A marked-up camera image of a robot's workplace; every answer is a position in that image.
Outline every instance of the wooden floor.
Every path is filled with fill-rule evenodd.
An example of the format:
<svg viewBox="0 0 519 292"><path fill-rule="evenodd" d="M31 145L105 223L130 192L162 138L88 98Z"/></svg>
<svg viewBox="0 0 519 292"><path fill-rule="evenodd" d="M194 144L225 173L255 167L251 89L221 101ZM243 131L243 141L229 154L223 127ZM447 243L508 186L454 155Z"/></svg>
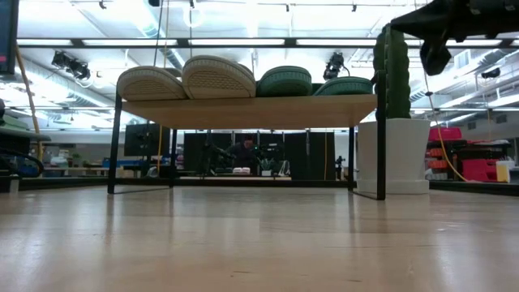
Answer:
<svg viewBox="0 0 519 292"><path fill-rule="evenodd" d="M0 195L0 290L519 290L519 198L104 187Z"/></svg>

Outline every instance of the potted cactus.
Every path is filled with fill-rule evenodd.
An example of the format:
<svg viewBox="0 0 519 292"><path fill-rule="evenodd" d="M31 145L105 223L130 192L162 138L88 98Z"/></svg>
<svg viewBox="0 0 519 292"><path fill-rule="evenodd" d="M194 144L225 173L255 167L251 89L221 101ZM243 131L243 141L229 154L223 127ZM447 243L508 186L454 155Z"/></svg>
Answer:
<svg viewBox="0 0 519 292"><path fill-rule="evenodd" d="M373 49L375 72L387 72L386 193L426 194L424 156L431 122L410 118L409 58L401 32L388 25ZM358 127L358 190L376 193L376 122Z"/></svg>

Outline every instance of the cactus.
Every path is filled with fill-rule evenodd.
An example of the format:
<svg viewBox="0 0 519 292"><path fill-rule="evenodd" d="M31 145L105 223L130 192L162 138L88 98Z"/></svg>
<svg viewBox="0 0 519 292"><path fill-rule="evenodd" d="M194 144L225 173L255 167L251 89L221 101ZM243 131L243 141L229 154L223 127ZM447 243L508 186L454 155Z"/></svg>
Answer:
<svg viewBox="0 0 519 292"><path fill-rule="evenodd" d="M373 68L375 72L386 70L387 78L387 117L411 118L411 88L409 86L409 58L404 34L386 25L376 38L373 49Z"/></svg>

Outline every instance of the white planter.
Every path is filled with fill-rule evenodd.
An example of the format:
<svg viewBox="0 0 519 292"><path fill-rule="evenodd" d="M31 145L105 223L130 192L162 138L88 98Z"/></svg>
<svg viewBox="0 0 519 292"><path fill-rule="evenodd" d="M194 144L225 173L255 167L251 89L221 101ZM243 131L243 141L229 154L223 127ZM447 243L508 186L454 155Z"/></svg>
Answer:
<svg viewBox="0 0 519 292"><path fill-rule="evenodd" d="M386 121L386 194L429 193L425 152L431 121L393 118ZM376 193L376 122L358 126L358 191Z"/></svg>

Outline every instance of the red storage bin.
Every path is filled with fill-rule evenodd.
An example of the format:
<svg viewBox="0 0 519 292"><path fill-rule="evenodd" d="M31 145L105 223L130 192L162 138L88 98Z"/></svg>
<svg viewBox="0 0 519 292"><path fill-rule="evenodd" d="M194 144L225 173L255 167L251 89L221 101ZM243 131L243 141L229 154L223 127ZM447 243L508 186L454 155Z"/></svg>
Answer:
<svg viewBox="0 0 519 292"><path fill-rule="evenodd" d="M432 169L446 169L448 168L447 161L429 161L427 166Z"/></svg>
<svg viewBox="0 0 519 292"><path fill-rule="evenodd" d="M461 130L458 127L442 127L440 128L441 137L448 140L461 140ZM438 128L432 127L429 130L429 141L440 141L440 135L438 135Z"/></svg>
<svg viewBox="0 0 519 292"><path fill-rule="evenodd" d="M467 159L463 163L463 176L477 182L497 182L497 159Z"/></svg>
<svg viewBox="0 0 519 292"><path fill-rule="evenodd" d="M441 148L433 148L429 150L430 157L443 157L444 151Z"/></svg>

